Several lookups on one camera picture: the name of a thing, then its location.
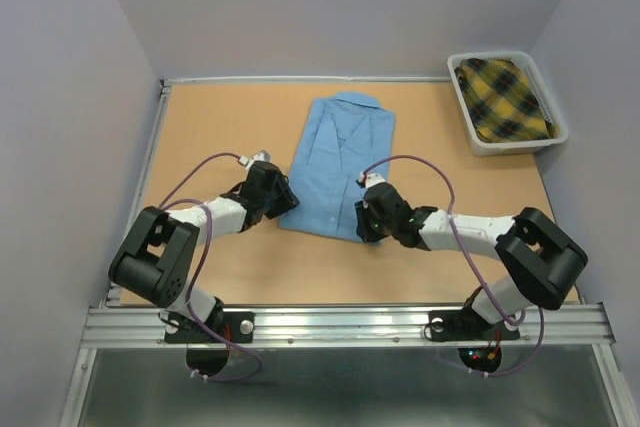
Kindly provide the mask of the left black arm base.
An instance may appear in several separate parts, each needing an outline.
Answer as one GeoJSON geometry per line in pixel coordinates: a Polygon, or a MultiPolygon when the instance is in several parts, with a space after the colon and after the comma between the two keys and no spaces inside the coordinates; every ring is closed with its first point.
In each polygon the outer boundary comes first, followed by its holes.
{"type": "MultiPolygon", "coordinates": [[[[167,344],[204,344],[218,343],[195,321],[175,312],[161,311],[159,320],[164,324],[164,341],[167,344]]],[[[219,336],[237,343],[249,344],[253,341],[255,314],[252,311],[212,312],[204,324],[219,336]]]]}

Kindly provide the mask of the light blue long sleeve shirt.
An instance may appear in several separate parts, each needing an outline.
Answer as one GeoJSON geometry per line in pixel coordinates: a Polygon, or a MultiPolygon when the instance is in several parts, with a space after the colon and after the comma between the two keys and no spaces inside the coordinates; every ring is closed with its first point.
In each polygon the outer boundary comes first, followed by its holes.
{"type": "Polygon", "coordinates": [[[371,96],[340,92],[313,100],[288,174],[299,205],[279,227],[359,243],[357,180],[391,155],[394,127],[394,113],[371,96]]]}

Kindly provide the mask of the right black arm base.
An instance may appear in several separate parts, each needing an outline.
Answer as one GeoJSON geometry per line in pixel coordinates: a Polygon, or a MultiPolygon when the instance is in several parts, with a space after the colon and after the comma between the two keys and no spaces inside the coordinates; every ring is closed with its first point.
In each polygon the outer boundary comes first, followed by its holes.
{"type": "Polygon", "coordinates": [[[503,321],[491,324],[470,308],[432,310],[423,336],[434,342],[518,340],[518,329],[509,330],[503,321]]]}

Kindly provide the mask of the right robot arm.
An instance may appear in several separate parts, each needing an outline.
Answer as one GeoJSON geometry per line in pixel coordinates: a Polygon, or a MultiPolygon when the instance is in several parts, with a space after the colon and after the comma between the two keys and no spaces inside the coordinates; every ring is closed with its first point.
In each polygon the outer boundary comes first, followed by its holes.
{"type": "Polygon", "coordinates": [[[496,324],[531,306],[557,310],[588,263],[586,252],[546,214],[532,207],[515,216],[453,214],[431,206],[413,208],[387,182],[365,189],[355,203],[356,233],[366,243],[393,238],[406,248],[455,251],[502,263],[506,276],[479,288],[459,311],[456,324],[482,337],[496,324]]]}

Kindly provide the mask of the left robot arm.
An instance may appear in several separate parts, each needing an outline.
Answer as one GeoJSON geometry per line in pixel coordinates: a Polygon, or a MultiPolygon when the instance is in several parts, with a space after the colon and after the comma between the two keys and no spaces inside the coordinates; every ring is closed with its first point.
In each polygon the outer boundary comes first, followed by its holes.
{"type": "Polygon", "coordinates": [[[109,280],[154,306],[188,319],[199,340],[222,331],[221,300],[195,287],[189,275],[198,246],[207,251],[219,237],[242,233],[261,220],[278,218],[299,200],[274,164],[252,161],[244,181],[213,200],[189,200],[189,207],[142,209],[109,267],[109,280]]]}

